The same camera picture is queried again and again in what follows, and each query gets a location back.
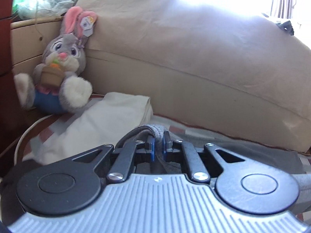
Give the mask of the checked red grey blanket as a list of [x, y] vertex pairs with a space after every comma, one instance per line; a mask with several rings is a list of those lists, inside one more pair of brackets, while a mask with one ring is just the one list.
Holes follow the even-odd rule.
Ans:
[[197, 147], [202, 146], [206, 142], [215, 142], [225, 149], [294, 174], [301, 187], [301, 193], [293, 212], [302, 221], [310, 223], [310, 155], [234, 139], [207, 129], [192, 127], [154, 113], [146, 124], [160, 126], [168, 130], [172, 138], [187, 140]]

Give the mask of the grey sweatshirt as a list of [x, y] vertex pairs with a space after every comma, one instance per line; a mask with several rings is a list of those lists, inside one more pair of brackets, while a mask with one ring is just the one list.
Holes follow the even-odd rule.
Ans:
[[47, 153], [46, 160], [28, 159], [11, 169], [1, 182], [2, 222], [11, 225], [26, 212], [77, 213], [133, 174], [181, 174], [249, 214], [300, 214], [310, 211], [310, 174], [290, 156], [250, 142], [177, 137], [160, 125], [140, 126], [112, 143], [77, 136], [63, 155]]

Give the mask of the beige sofa cushion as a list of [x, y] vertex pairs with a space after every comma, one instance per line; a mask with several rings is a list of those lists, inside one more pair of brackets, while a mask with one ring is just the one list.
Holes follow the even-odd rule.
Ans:
[[233, 138], [310, 149], [310, 49], [262, 16], [183, 0], [78, 0], [98, 15], [83, 76], [151, 97], [157, 114]]

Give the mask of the white garment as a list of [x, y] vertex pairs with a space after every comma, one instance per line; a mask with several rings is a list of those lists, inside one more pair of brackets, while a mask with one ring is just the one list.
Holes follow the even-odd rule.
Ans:
[[149, 96], [92, 95], [75, 114], [48, 115], [32, 124], [18, 141], [14, 163], [33, 159], [47, 165], [103, 144], [115, 145], [152, 115]]

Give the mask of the dark red wooden cabinet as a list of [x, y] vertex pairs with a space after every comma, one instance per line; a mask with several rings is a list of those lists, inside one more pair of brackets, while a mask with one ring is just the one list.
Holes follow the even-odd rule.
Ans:
[[1, 0], [1, 153], [26, 127], [14, 84], [10, 25], [13, 0]]

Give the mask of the cream wooden drawer unit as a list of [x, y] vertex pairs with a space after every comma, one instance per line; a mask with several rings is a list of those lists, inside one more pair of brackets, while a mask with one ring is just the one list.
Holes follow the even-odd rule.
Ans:
[[48, 43], [59, 36], [63, 15], [27, 20], [13, 16], [10, 35], [14, 74], [30, 74], [41, 62]]

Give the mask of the grey plush bunny toy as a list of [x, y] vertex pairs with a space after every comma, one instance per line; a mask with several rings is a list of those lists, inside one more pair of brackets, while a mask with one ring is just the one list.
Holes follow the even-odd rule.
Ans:
[[93, 11], [71, 7], [65, 13], [59, 36], [49, 42], [32, 75], [14, 76], [24, 110], [35, 107], [47, 114], [63, 114], [76, 113], [86, 106], [93, 88], [80, 74], [86, 67], [84, 47], [97, 19]]

